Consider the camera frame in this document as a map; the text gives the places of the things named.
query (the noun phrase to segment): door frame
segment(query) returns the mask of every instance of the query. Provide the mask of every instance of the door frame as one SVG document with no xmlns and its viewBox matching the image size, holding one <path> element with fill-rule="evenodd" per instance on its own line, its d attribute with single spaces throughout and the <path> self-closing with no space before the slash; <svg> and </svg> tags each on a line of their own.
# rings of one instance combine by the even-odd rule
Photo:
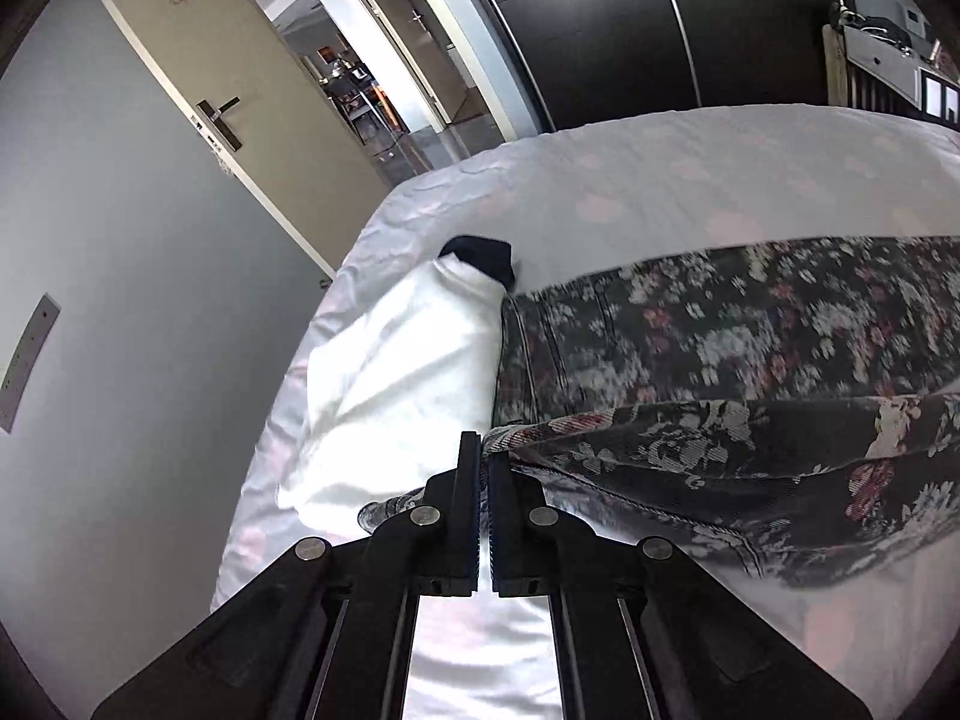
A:
<svg viewBox="0 0 960 720">
<path fill-rule="evenodd" d="M 503 139 L 553 132 L 533 76 L 502 16 L 493 11 L 493 0 L 426 1 L 467 66 Z"/>
<path fill-rule="evenodd" d="M 414 77 L 416 85 L 421 90 L 421 93 L 426 98 L 429 106 L 435 111 L 437 116 L 440 118 L 440 121 L 444 124 L 452 124 L 453 117 L 457 115 L 456 111 L 448 111 L 443 103 L 440 102 L 440 99 L 434 94 L 433 87 L 430 85 L 430 81 L 427 79 L 424 71 L 419 66 L 418 62 L 414 59 L 414 56 L 411 54 L 410 50 L 407 49 L 405 42 L 400 38 L 400 35 L 397 34 L 397 30 L 390 24 L 388 20 L 379 7 L 376 4 L 376 0 L 360 0 L 363 6 L 370 12 L 373 16 L 373 20 L 379 25 L 380 29 L 383 31 L 384 35 L 387 37 L 387 40 L 390 41 L 391 45 L 394 47 L 394 50 L 397 52 L 397 56 L 400 57 L 400 61 L 407 66 L 407 69 L 410 71 L 410 74 Z M 445 46 L 440 46 L 442 52 L 446 52 Z"/>
<path fill-rule="evenodd" d="M 408 86 L 408 95 L 411 95 L 411 98 L 415 98 L 418 102 L 416 107 L 419 108 L 422 119 L 425 119 L 426 124 L 433 129 L 434 132 L 443 132 L 446 129 L 448 124 L 440 114 L 440 108 L 438 108 L 438 103 L 433 100 L 432 95 L 427 93 L 424 88 L 424 84 L 421 82 L 421 73 L 419 68 L 416 68 L 415 65 L 412 65 L 405 55 L 403 50 L 400 50 L 400 47 L 395 40 L 395 36 L 392 35 L 390 30 L 384 28 L 384 23 L 381 18 L 378 17 L 378 13 L 374 12 L 376 9 L 371 7 L 369 0 L 346 0 L 349 2 L 349 7 L 352 8 L 356 13 L 362 12 L 367 21 L 368 27 L 366 30 L 373 35 L 376 33 L 378 37 L 378 43 L 380 43 L 378 50 L 381 52 L 381 55 L 387 56 L 392 55 L 392 61 L 397 63 L 397 66 L 402 66 L 403 71 L 407 76 L 407 79 L 404 81 Z M 323 3 L 323 0 L 320 0 L 320 4 L 326 6 Z M 345 32 L 347 40 L 350 39 L 349 33 Z M 356 47 L 357 50 L 362 50 L 363 47 Z M 376 68 L 371 68 L 373 74 L 376 75 Z M 384 79 L 378 79 L 380 83 L 384 82 Z"/>
</svg>

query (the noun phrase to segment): white bedsheet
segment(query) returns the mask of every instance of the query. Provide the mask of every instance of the white bedsheet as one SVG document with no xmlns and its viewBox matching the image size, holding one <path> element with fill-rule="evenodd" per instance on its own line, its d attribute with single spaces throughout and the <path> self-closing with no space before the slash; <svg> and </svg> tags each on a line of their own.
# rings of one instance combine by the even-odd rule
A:
<svg viewBox="0 0 960 720">
<path fill-rule="evenodd" d="M 213 608 L 311 533 L 295 509 L 277 504 L 301 441 L 310 352 L 464 233 L 512 244 L 517 290 L 716 245 L 960 235 L 960 135 L 840 108 L 713 108 L 508 143 L 401 185 L 344 261 L 287 373 L 243 487 Z M 875 717 L 890 718 L 910 701 L 960 624 L 960 595 L 953 592 L 959 550 L 960 541 L 948 539 L 894 570 L 817 592 L 731 580 Z M 516 617 L 498 613 L 493 621 L 488 608 L 484 614 L 464 608 L 457 613 L 469 617 L 464 624 L 472 626 L 472 638 L 443 646 L 441 635 L 430 635 L 430 613 L 433 602 L 446 599 L 428 600 L 416 641 L 434 640 L 437 647 L 430 662 L 413 664 L 408 713 L 443 714 L 452 699 L 438 696 L 438 685 L 449 685 L 459 716 L 543 716 L 556 706 L 555 686 L 544 677 L 554 665 L 542 605 L 529 603 Z M 498 602 L 484 603 L 498 608 Z M 490 664 L 507 650 L 520 655 L 522 667 L 505 677 Z M 544 653 L 545 665 L 538 664 Z"/>
<path fill-rule="evenodd" d="M 277 504 L 338 544 L 366 536 L 357 524 L 364 504 L 450 469 L 460 434 L 491 427 L 505 293 L 448 255 L 421 263 L 314 349 L 308 431 Z M 481 555 L 487 559 L 485 543 Z M 559 716 L 546 605 L 500 599 L 488 567 L 481 576 L 472 598 L 421 599 L 404 715 L 489 717 L 503 706 L 513 717 Z M 478 695 L 478 685 L 510 685 L 512 700 Z"/>
</svg>

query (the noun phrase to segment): bedding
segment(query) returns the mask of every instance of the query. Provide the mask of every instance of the bedding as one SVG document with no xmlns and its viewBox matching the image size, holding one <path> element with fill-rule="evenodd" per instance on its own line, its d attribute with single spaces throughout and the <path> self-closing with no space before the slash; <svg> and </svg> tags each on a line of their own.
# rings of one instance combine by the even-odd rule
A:
<svg viewBox="0 0 960 720">
<path fill-rule="evenodd" d="M 960 238 L 661 257 L 511 295 L 501 322 L 483 453 L 509 451 L 572 514 L 639 509 L 708 567 L 798 587 L 960 525 L 960 397 L 938 392 L 960 370 Z M 420 493 L 363 507 L 361 525 Z"/>
<path fill-rule="evenodd" d="M 354 541 L 366 536 L 357 512 L 370 493 L 389 497 L 447 470 L 464 430 L 491 427 L 504 295 L 449 254 L 414 268 L 314 349 L 310 430 L 280 479 L 277 506 L 334 543 Z"/>
<path fill-rule="evenodd" d="M 311 352 L 368 314 L 451 237 L 469 233 L 510 242 L 517 290 L 529 292 L 719 245 L 827 235 L 957 235 L 959 197 L 960 134 L 799 105 L 592 124 L 508 143 L 406 182 L 361 233 L 296 351 L 256 447 L 212 607 L 298 538 L 315 533 L 296 507 L 277 503 L 281 480 L 301 459 L 309 429 Z M 325 490 L 336 490 L 335 477 Z M 578 493 L 569 494 L 574 500 Z M 602 535 L 616 535 L 610 524 L 594 524 Z M 720 573 L 863 698 L 875 717 L 892 718 L 923 684 L 960 623 L 960 598 L 952 592 L 960 579 L 958 548 L 952 536 L 827 589 L 783 589 Z M 424 599 L 408 716 L 560 715 L 545 603 L 511 604 L 486 589 L 466 605 L 463 599 Z"/>
</svg>

